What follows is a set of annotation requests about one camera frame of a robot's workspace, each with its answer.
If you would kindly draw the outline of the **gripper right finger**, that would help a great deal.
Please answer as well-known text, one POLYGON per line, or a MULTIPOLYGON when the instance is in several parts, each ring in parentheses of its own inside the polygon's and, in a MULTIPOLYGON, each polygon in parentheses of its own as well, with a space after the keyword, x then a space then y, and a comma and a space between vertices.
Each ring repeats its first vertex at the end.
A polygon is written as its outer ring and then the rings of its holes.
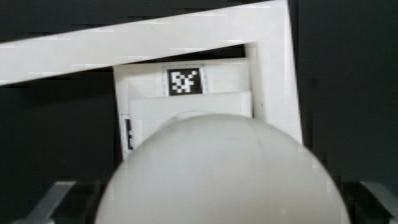
POLYGON ((398 196, 381 182, 342 184, 353 224, 398 224, 398 196))

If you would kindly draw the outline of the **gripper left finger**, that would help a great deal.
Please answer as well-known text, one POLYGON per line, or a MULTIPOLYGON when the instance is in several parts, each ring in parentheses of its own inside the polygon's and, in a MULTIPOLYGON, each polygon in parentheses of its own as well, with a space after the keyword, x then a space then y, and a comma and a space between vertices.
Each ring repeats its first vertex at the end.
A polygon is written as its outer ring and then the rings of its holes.
POLYGON ((106 184, 58 181, 29 212, 11 224, 95 224, 106 184))

